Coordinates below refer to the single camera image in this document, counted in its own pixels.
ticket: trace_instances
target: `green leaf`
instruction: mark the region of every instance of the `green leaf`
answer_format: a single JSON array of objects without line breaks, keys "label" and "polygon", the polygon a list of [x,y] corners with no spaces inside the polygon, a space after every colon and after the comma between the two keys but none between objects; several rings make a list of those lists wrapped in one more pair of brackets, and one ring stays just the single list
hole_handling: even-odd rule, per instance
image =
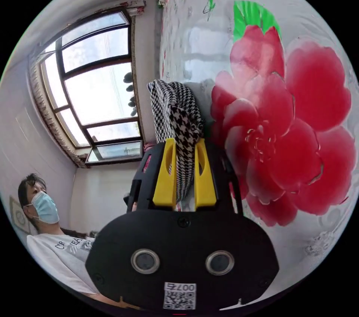
[{"label": "green leaf", "polygon": [[209,9],[210,9],[210,10],[213,10],[214,7],[216,6],[216,4],[213,3],[213,0],[208,0],[208,2],[209,2]]},{"label": "green leaf", "polygon": [[261,28],[263,34],[274,26],[279,34],[279,37],[281,37],[280,28],[275,17],[264,6],[253,1],[235,0],[233,13],[233,42],[243,37],[248,25],[257,25]]}]

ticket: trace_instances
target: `printed number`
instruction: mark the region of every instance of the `printed number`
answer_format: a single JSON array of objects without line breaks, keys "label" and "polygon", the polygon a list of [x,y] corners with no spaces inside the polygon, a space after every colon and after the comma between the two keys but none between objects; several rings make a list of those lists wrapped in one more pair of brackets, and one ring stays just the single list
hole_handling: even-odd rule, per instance
[{"label": "printed number", "polygon": [[187,285],[187,284],[184,284],[184,285],[179,284],[179,285],[177,286],[177,290],[178,290],[178,291],[193,291],[193,290],[194,290],[194,286],[193,286],[192,284],[190,284],[190,285]]}]

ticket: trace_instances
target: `window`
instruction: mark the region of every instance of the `window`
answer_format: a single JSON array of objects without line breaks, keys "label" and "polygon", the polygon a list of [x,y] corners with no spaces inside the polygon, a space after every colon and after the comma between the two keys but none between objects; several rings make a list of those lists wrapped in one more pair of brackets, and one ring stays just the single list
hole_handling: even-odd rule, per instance
[{"label": "window", "polygon": [[110,9],[70,26],[38,59],[46,98],[87,164],[142,157],[132,79],[131,20]]}]

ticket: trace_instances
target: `black hair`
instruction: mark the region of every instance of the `black hair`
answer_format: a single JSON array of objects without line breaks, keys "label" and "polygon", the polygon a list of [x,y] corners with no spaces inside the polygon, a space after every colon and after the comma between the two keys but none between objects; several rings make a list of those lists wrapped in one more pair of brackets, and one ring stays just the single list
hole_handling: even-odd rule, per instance
[{"label": "black hair", "polygon": [[[22,209],[24,209],[24,206],[29,204],[29,201],[27,200],[27,185],[33,187],[37,182],[40,185],[42,185],[44,187],[44,189],[46,190],[45,181],[43,179],[41,179],[39,176],[37,176],[36,174],[30,174],[20,182],[20,185],[18,188],[18,197],[19,197],[19,202],[20,202]],[[35,219],[31,219],[27,215],[26,215],[26,217],[30,221],[30,223],[35,227],[36,231],[39,232],[39,228],[37,227],[37,225],[35,223]],[[88,237],[87,234],[82,234],[82,233],[79,233],[76,231],[67,230],[62,227],[60,227],[60,228],[65,235],[69,235],[74,238],[86,239],[86,237]]]}]

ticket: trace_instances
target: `cloth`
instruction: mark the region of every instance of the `cloth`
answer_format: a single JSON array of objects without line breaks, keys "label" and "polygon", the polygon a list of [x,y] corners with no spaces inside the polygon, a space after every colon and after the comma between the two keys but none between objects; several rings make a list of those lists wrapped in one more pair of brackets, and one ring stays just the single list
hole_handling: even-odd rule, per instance
[{"label": "cloth", "polygon": [[194,146],[203,136],[203,120],[191,90],[174,81],[148,85],[157,142],[176,141],[177,202],[187,194],[194,176]]},{"label": "cloth", "polygon": [[98,294],[85,268],[94,238],[68,235],[27,236],[27,247],[34,260],[50,276],[80,293]]},{"label": "cloth", "polygon": [[148,150],[150,150],[155,144],[152,143],[147,143],[145,144],[145,146],[143,147],[143,151],[147,152]]}]

